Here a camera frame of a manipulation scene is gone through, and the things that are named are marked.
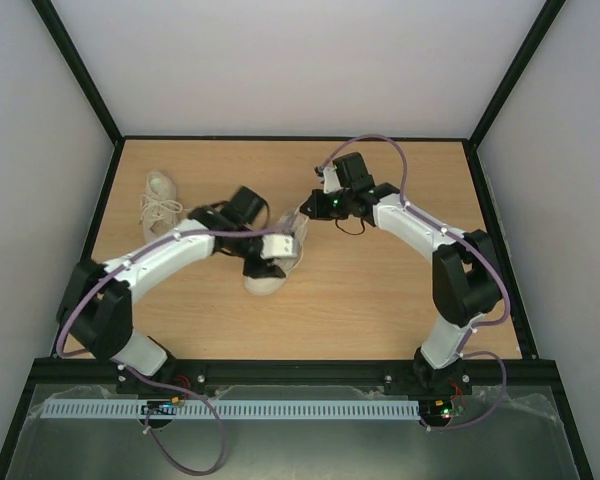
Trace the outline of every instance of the beige shoe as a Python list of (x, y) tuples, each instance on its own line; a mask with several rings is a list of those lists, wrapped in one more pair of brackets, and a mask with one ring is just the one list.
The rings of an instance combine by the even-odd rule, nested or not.
[(307, 238), (307, 230), (309, 228), (309, 217), (306, 215), (299, 213), (297, 209), (295, 210), (287, 210), (280, 220), (278, 220), (278, 224), (288, 223), (293, 218), (293, 223), (291, 226), (291, 232), (293, 236), (298, 241), (300, 246), (300, 251), (297, 258), (278, 258), (274, 260), (274, 263), (278, 265), (285, 274), (284, 278), (251, 278), (244, 277), (244, 288), (247, 289), (249, 293), (254, 295), (271, 295), (275, 291), (277, 291), (284, 282), (287, 281), (291, 271), (298, 266), (300, 260), (302, 260), (302, 245), (304, 243), (305, 238)]
[(178, 213), (182, 211), (182, 205), (176, 202), (176, 186), (171, 179), (156, 170), (150, 171), (140, 208), (146, 243), (174, 228), (178, 224)]

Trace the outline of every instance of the shoe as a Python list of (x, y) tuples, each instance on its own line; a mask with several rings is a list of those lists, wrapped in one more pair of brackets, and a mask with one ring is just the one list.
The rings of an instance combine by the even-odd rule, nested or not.
[(293, 221), (291, 224), (291, 232), (299, 245), (299, 253), (297, 258), (277, 258), (273, 262), (278, 265), (285, 274), (284, 278), (251, 278), (244, 277), (244, 288), (253, 295), (271, 295), (277, 291), (284, 282), (287, 281), (291, 271), (298, 266), (302, 260), (302, 244), (307, 238), (309, 217), (299, 213), (297, 209), (287, 210), (278, 224), (285, 224)]
[(140, 222), (146, 243), (175, 228), (182, 204), (176, 202), (176, 186), (171, 179), (156, 170), (150, 171), (140, 208)]

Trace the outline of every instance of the robotic arm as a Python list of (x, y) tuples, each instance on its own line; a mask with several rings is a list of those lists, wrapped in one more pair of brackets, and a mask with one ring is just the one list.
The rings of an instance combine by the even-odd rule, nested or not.
[(438, 316), (431, 334), (416, 351), (414, 373), (423, 387), (433, 388), (446, 379), (446, 370), (458, 360), (474, 325), (502, 298), (483, 265), (453, 238), (464, 238), (497, 271), (489, 236), (481, 230), (467, 233), (449, 227), (410, 202), (403, 205), (396, 187), (375, 185), (359, 153), (337, 158), (332, 166), (318, 168), (316, 173), (323, 188), (313, 190), (300, 212), (317, 220), (353, 215), (393, 233), (431, 263)]
[(274, 258), (295, 258), (293, 236), (272, 230), (253, 232), (266, 201), (241, 187), (225, 202), (195, 208), (174, 230), (119, 258), (97, 264), (83, 260), (73, 270), (58, 311), (64, 327), (99, 281), (112, 276), (78, 312), (69, 332), (98, 359), (129, 365), (145, 376), (170, 380), (171, 354), (133, 328), (132, 306), (151, 288), (181, 268), (222, 252), (244, 259), (243, 274), (283, 277)]

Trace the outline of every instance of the shoelace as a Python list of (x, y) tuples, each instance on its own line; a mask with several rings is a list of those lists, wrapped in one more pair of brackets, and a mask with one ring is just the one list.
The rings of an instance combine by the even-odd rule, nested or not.
[(156, 200), (155, 198), (143, 194), (142, 199), (140, 200), (140, 208), (142, 209), (140, 212), (140, 223), (144, 220), (147, 212), (154, 207), (156, 208), (151, 212), (150, 217), (152, 222), (157, 222), (158, 220), (165, 218), (166, 212), (176, 215), (184, 209), (182, 204), (175, 200)]

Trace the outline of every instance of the wooden tabletop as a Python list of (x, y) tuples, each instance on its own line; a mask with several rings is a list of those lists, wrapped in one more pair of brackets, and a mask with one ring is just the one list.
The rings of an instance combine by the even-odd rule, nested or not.
[[(246, 185), (270, 203), (276, 220), (320, 188), (313, 168), (338, 145), (129, 140), (93, 258), (106, 261), (143, 244), (140, 196), (150, 170), (173, 179), (185, 207), (228, 199)], [(409, 158), (408, 198), (450, 225), (484, 228), (462, 145), (401, 145)], [(401, 162), (390, 145), (363, 142), (343, 153), (350, 151), (363, 154), (376, 183), (399, 185)], [(354, 219), (342, 225), (359, 227)], [(502, 302), (489, 318), (501, 312)], [(408, 245), (374, 228), (353, 237), (333, 222), (312, 221), (302, 262), (275, 294), (247, 293), (242, 261), (214, 255), (150, 291), (134, 307), (134, 325), (177, 358), (407, 359), (428, 336), (435, 315), (431, 267)], [(480, 329), (466, 347), (482, 349), (520, 358), (511, 322)]]

